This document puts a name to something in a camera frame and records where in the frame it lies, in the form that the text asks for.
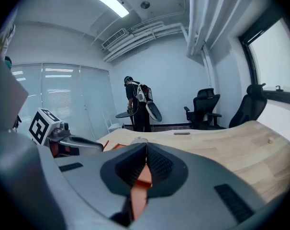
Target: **white pipe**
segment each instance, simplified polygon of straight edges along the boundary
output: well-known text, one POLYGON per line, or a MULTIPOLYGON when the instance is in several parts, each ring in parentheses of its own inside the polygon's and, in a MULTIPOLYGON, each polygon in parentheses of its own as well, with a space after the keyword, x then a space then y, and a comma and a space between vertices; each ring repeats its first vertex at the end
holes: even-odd
POLYGON ((122 45, 123 43, 128 42, 129 40, 133 39, 134 35, 130 34, 129 36, 123 38, 121 41, 119 41, 118 43, 114 44, 112 47, 108 48, 108 50, 110 52, 112 52, 114 49, 116 49, 117 47, 119 47, 120 45, 122 45))
POLYGON ((205 57, 203 51, 201 51, 201 57, 202 57, 202 61, 203 61, 203 64, 204 64, 204 68, 206 70, 206 76, 207 76, 208 85, 209 85, 210 88, 212 88, 212 82, 211 82, 211 78, 210 78, 208 63, 207 63, 207 60, 206 60, 206 57, 205 57))
POLYGON ((135 36, 139 36, 139 35, 142 35, 142 34, 145 33, 145 32, 149 32, 150 30, 154 30, 154 29, 159 28, 159 27, 162 27, 162 26, 164 26, 164 25, 156 25, 156 26, 150 27, 149 29, 145 29, 144 31, 141 31, 141 32, 139 32, 139 33, 134 33, 134 32, 133 32, 133 34, 134 34, 135 36))
POLYGON ((191 53, 191 49, 194 45, 194 38, 196 34, 196 11, 195 11, 195 1, 196 0, 190 0, 190 24, 189 24, 189 36, 187 40, 187 52, 186 56, 189 57, 191 53))
POLYGON ((146 24, 146 23, 149 23, 151 21, 155 21, 155 20, 159 20, 159 19, 162 19, 162 18, 165 18, 165 17, 169 17, 169 16, 176 16, 176 15, 182 15, 185 13, 185 10, 186 10, 186 1, 183 0, 183 11, 181 12, 175 12, 175 13, 169 13, 169 14, 164 14, 164 15, 161 15, 161 16, 158 16, 158 17, 155 17, 155 18, 152 18, 152 19, 149 19, 149 20, 146 20, 146 21, 143 21, 131 28, 129 28, 129 30, 133 30, 134 28, 137 28, 139 27, 140 25, 143 25, 143 24, 146 24))
POLYGON ((202 49, 201 49, 201 56, 203 58, 203 62, 205 64, 205 66, 208 68, 207 74, 209 74, 209 76, 208 76, 208 78, 210 80, 209 84, 210 84, 211 88, 215 89, 215 93, 216 93, 213 65, 212 65, 212 61, 211 61, 210 54, 209 54, 209 51, 208 51, 206 44, 204 44, 202 49))
POLYGON ((217 18, 220 15, 220 12, 221 12, 221 9, 222 9, 224 1, 225 0, 218 0, 218 2, 217 2, 216 9, 215 9, 215 12, 214 12, 214 16, 212 18, 212 21, 211 21, 211 24, 210 24, 210 28, 208 30, 208 33, 207 33, 207 36, 206 36, 206 39, 205 39, 206 42, 208 41, 208 39, 209 39, 209 37, 211 35, 211 32, 213 30, 213 27, 215 26, 215 23, 217 21, 217 18))
POLYGON ((236 11, 237 7, 239 6, 241 0, 237 0, 235 5, 234 5, 234 8, 233 10, 231 11, 231 14, 228 18, 228 20, 226 21, 225 25, 223 26, 222 30, 220 31, 220 33, 218 34, 217 38, 215 39, 215 41, 213 42, 212 46, 210 47, 210 49, 213 48, 214 44, 217 42, 217 40, 219 39, 219 37, 223 34, 225 28, 227 27, 228 23, 230 22, 230 20, 232 19, 232 16, 234 14, 234 12, 236 11))
POLYGON ((202 48, 203 45, 203 41, 205 39, 205 31, 206 31, 206 27, 205 27, 205 20, 206 20, 206 15, 207 15, 207 11, 208 11, 208 7, 209 7, 209 2, 210 0, 203 0, 204 6, 201 7, 201 19, 198 20, 198 25, 196 28, 196 34, 198 34, 198 38, 196 39, 196 43, 194 45, 194 47, 192 48, 192 52, 191 55, 194 55, 194 52, 197 54, 199 53, 199 51, 202 48))
POLYGON ((160 25, 156 25, 156 26, 154 26, 154 27, 152 27, 152 28, 145 29, 144 31, 141 31, 141 32, 139 32, 139 33, 136 33, 136 34, 130 34, 129 36, 123 38, 121 41, 119 41, 118 43, 116 43, 115 45, 113 45, 112 47, 107 48, 107 49, 108 49, 110 52, 112 52, 114 49, 116 49, 116 48, 119 47, 120 45, 126 43, 127 41, 133 39, 134 37, 139 36, 139 35, 141 35, 141 34, 143 34, 143 33, 145 33, 145 32, 149 32, 149 31, 152 30, 152 29, 156 29, 156 28, 162 27, 162 26, 163 26, 163 25, 160 24, 160 25))
MULTIPOLYGON (((184 37, 187 39, 187 32, 185 30, 185 28, 183 27, 183 25, 181 23, 175 23, 175 24, 171 24, 171 25, 166 25, 166 26, 163 26, 163 27, 159 27, 157 29, 154 29, 152 30, 154 33, 156 32, 161 32, 161 31, 164 31, 166 29, 170 29, 170 28, 174 28, 174 27, 180 27, 183 34, 184 34, 184 37)), ((111 53, 109 53, 104 59, 103 61, 106 61, 106 59, 110 58, 112 55, 114 55, 116 52, 120 51, 121 49, 125 48, 126 46, 130 45, 131 43, 143 38, 143 37, 146 37, 148 35, 150 35, 152 32, 149 31, 149 32, 146 32, 146 33, 143 33, 139 36, 136 36, 134 37, 133 39, 129 40, 128 42, 122 44, 121 46, 119 46, 118 48, 114 49, 111 53)))
POLYGON ((154 27, 155 25, 164 25, 164 23, 162 21, 159 21, 159 22, 156 22, 156 23, 152 23, 152 24, 143 26, 140 29, 134 30, 134 31, 132 31, 132 33, 133 34, 139 33, 139 32, 141 32, 141 31, 143 31, 143 30, 145 30, 147 28, 154 27))
POLYGON ((99 33, 97 35, 97 37, 95 37, 94 42, 110 27, 112 26, 115 22, 117 22, 119 19, 121 19, 121 17, 116 18, 114 21, 112 21, 105 29, 102 30, 101 33, 99 33))
POLYGON ((171 35, 171 34, 176 34, 176 33, 180 33, 182 32, 182 30, 180 30, 179 28, 178 29, 172 29, 172 30, 168 30, 168 31, 165 31, 165 32, 160 32, 160 33, 157 33, 156 34, 156 37, 154 37, 152 34, 146 38, 143 38, 141 40, 138 40, 137 42, 134 42, 133 44, 130 44, 128 47, 122 49, 121 51, 117 52, 115 55, 111 56, 109 59, 106 60, 106 62, 110 62, 112 60, 114 60, 115 58, 121 56, 122 54, 128 52, 129 50, 137 47, 137 46, 140 46, 144 43, 147 43, 151 40, 154 40, 156 38, 159 38, 159 37, 162 37, 162 36, 166 36, 166 35, 171 35))

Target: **window frame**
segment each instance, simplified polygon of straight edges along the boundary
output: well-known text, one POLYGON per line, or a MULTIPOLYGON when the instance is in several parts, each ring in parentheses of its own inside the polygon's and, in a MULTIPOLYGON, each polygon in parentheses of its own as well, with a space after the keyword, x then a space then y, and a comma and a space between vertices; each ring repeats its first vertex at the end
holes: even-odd
MULTIPOLYGON (((290 31, 290 21, 286 18, 281 8, 271 4, 263 14, 247 29, 245 33, 238 37, 249 67, 251 84, 258 84, 256 64, 253 59, 249 45, 259 38, 278 20, 283 19, 290 31)), ((285 91, 263 91, 264 96, 273 101, 290 104, 290 92, 285 91)))

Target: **black pants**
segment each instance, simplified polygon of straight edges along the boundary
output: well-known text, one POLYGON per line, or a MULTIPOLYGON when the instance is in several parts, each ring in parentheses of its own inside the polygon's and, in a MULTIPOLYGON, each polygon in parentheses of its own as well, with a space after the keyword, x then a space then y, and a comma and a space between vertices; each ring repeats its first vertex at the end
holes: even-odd
POLYGON ((149 113, 146 108, 142 108, 134 114, 134 127, 137 132, 151 132, 149 113))

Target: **air vent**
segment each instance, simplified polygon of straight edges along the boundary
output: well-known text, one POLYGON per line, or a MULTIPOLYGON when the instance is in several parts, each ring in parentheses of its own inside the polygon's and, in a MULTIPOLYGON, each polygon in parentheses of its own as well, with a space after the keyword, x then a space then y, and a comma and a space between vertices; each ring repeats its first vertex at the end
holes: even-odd
POLYGON ((128 35, 128 32, 126 29, 122 28, 121 30, 119 30, 117 33, 113 34, 107 41, 105 41, 101 46, 103 47, 103 49, 108 48, 112 43, 114 43, 115 41, 117 41, 119 38, 128 35))

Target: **window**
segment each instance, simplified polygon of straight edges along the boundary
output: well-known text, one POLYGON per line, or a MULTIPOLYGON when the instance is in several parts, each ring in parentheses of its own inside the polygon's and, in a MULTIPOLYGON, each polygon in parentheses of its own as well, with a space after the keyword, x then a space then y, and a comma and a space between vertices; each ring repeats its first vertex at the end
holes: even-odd
POLYGON ((117 121, 108 71, 49 63, 13 66, 11 71, 29 93, 19 112, 19 133, 30 135, 38 107, 67 122, 72 135, 89 140, 108 134, 103 112, 117 121))
POLYGON ((241 36, 252 84, 264 95, 290 104, 290 29, 282 11, 270 6, 241 36))

